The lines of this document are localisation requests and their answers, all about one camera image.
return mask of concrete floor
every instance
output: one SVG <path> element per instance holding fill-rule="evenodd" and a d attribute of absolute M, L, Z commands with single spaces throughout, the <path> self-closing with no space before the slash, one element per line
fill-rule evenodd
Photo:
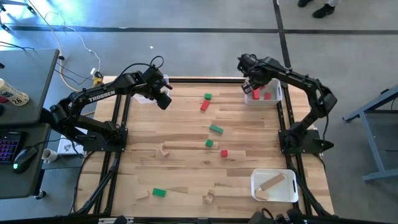
<path fill-rule="evenodd" d="M 271 0 L 32 2 L 42 14 L 61 12 L 68 26 L 277 28 Z M 333 15 L 321 20 L 311 18 L 311 13 L 322 6 L 321 0 L 311 2 L 304 9 L 297 8 L 296 2 L 279 1 L 285 29 L 398 29 L 398 15 L 393 11 L 398 1 L 343 0 Z M 1 13 L 4 22 L 23 26 L 43 24 L 37 16 L 20 7 L 7 9 L 9 14 Z M 48 19 L 53 25 L 62 23 L 56 15 L 49 14 Z M 66 57 L 65 65 L 81 75 L 89 75 L 91 68 L 98 66 L 96 58 L 82 47 L 74 33 L 57 34 Z M 101 57 L 101 71 L 105 75 L 117 75 L 126 65 L 149 62 L 158 54 L 165 57 L 162 71 L 170 76 L 238 77 L 241 74 L 236 71 L 236 57 L 245 52 L 283 62 L 278 34 L 80 32 L 80 35 Z M 344 218 L 398 223 L 398 178 L 368 184 L 362 181 L 363 174 L 376 171 L 368 142 L 359 121 L 345 124 L 341 120 L 344 114 L 397 84 L 397 38 L 396 35 L 286 35 L 294 70 L 319 78 L 339 99 L 330 114 L 326 134 L 335 147 L 325 153 L 324 160 L 335 213 Z M 35 48 L 57 47 L 47 31 L 14 31 L 11 35 L 0 30 L 0 40 Z M 69 93 L 55 73 L 45 106 Z M 320 131 L 324 125 L 324 120 L 317 122 Z M 77 169 L 46 171 L 42 188 L 49 196 L 38 201 L 34 198 L 0 200 L 0 219 L 67 214 L 76 175 Z"/>

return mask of rgb keyboard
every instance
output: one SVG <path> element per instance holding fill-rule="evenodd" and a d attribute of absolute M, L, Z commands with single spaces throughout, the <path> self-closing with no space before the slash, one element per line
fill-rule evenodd
<path fill-rule="evenodd" d="M 6 132 L 0 133 L 0 164 L 12 164 L 19 152 L 19 143 L 22 133 Z"/>

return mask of wooden table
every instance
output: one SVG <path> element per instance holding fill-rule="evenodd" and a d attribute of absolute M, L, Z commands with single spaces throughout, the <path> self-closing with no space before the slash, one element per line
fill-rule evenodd
<path fill-rule="evenodd" d="M 104 82 L 113 79 L 105 77 Z M 119 166 L 112 215 L 249 218 L 258 207 L 266 207 L 274 215 L 285 214 L 292 208 L 291 203 L 257 202 L 250 193 L 249 179 L 255 168 L 286 168 L 277 137 L 280 127 L 276 106 L 246 106 L 238 84 L 172 83 L 172 86 L 173 102 L 165 111 L 156 104 L 131 102 L 129 137 Z M 299 121 L 309 112 L 307 97 L 293 86 L 289 91 L 294 116 Z M 213 94 L 213 98 L 202 112 L 205 93 Z M 111 120 L 115 98 L 98 102 L 95 119 Z M 224 133 L 209 131 L 211 124 L 222 127 Z M 211 149 L 205 147 L 207 139 L 215 142 Z M 159 152 L 162 144 L 170 152 L 169 157 L 163 158 Z M 220 157 L 222 149 L 228 150 L 227 159 Z M 87 160 L 78 186 L 77 208 L 97 187 L 103 157 L 103 152 L 96 152 Z M 321 162 L 311 154 L 302 157 L 309 189 L 325 210 L 333 213 Z M 154 187 L 167 190 L 166 197 L 150 195 L 135 199 L 136 193 L 152 192 Z M 210 189 L 215 191 L 215 197 L 208 205 L 205 196 Z M 102 209 L 107 194 L 105 189 Z M 301 195 L 300 208 L 304 211 Z"/>

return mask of white cup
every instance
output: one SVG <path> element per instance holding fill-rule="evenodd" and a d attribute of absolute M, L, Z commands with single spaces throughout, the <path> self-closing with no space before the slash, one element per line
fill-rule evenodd
<path fill-rule="evenodd" d="M 44 160 L 45 164 L 49 164 L 50 162 L 56 160 L 58 157 L 58 153 L 51 149 L 44 149 L 42 154 L 42 160 Z"/>

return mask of black shoe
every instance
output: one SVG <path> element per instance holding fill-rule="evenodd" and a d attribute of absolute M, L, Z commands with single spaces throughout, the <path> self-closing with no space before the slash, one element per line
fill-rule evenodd
<path fill-rule="evenodd" d="M 335 12 L 335 8 L 331 7 L 329 4 L 325 4 L 322 8 L 316 10 L 312 16 L 314 18 L 320 19 L 324 18 L 327 15 L 333 14 Z"/>
<path fill-rule="evenodd" d="M 298 6 L 299 7 L 305 7 L 305 6 L 307 6 L 307 4 L 310 2 L 310 1 L 312 1 L 312 0 L 298 0 Z"/>

